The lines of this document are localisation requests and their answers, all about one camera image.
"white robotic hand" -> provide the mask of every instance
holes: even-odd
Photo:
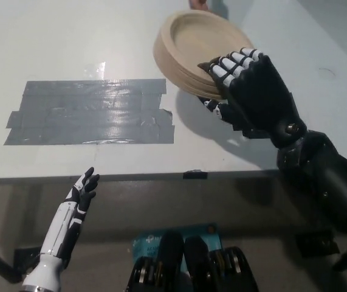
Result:
[[[67,268],[91,199],[96,196],[99,175],[91,167],[60,204],[41,248],[40,263],[26,277],[22,291],[59,292],[60,274]]]

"robotic hand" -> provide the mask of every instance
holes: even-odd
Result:
[[[307,130],[270,58],[243,48],[199,67],[228,100],[226,105],[201,99],[207,108],[230,123],[244,121],[268,133],[279,149],[278,168],[313,195],[335,226],[347,232],[347,159],[325,134]],[[334,269],[347,269],[347,253]]]
[[[40,263],[26,277],[21,291],[59,292],[60,274],[67,268],[91,199],[96,196],[99,175],[91,167],[60,204],[46,234]]]

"gray duct tape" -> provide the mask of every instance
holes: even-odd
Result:
[[[165,79],[29,81],[24,95],[30,96],[109,96],[130,94],[166,94]]]
[[[172,113],[164,109],[155,111],[71,111],[60,108],[50,111],[13,111],[7,128],[136,125],[172,126]]]
[[[174,126],[12,129],[5,145],[172,144]]]
[[[165,79],[27,82],[5,145],[173,143]]]
[[[161,94],[130,96],[24,96],[20,111],[51,110],[158,110]]]

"table surface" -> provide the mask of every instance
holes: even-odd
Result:
[[[269,54],[303,120],[347,158],[347,1],[213,0],[214,10]],[[82,80],[106,62],[105,79],[162,78],[152,55],[165,18],[187,0],[0,0],[0,181],[79,176],[106,179],[209,177],[275,170],[269,140],[248,141],[170,82],[174,144],[3,146],[28,80]]]

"stack of wooden plates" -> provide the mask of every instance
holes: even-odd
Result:
[[[154,43],[154,59],[173,84],[196,96],[221,99],[211,77],[198,67],[242,47],[248,37],[210,12],[189,10],[169,17]]]

